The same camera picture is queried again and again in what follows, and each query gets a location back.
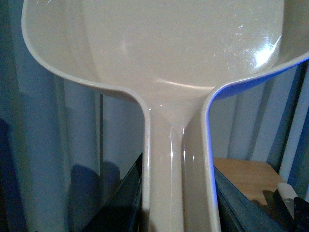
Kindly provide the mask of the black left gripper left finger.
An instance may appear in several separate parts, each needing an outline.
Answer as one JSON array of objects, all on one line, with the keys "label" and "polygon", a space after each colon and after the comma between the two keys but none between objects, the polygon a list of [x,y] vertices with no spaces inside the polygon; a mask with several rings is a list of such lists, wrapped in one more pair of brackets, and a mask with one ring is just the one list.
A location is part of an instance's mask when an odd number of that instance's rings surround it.
[{"label": "black left gripper left finger", "polygon": [[84,232],[137,232],[142,196],[142,155],[132,165],[115,194],[84,227]]}]

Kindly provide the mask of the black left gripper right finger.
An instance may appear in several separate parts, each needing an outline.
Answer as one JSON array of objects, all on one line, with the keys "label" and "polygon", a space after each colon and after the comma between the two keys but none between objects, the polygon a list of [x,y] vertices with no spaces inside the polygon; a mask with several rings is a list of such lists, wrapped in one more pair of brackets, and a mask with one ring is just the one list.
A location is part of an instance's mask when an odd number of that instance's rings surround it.
[{"label": "black left gripper right finger", "polygon": [[214,168],[223,232],[283,232],[285,229],[253,204],[216,167]]}]

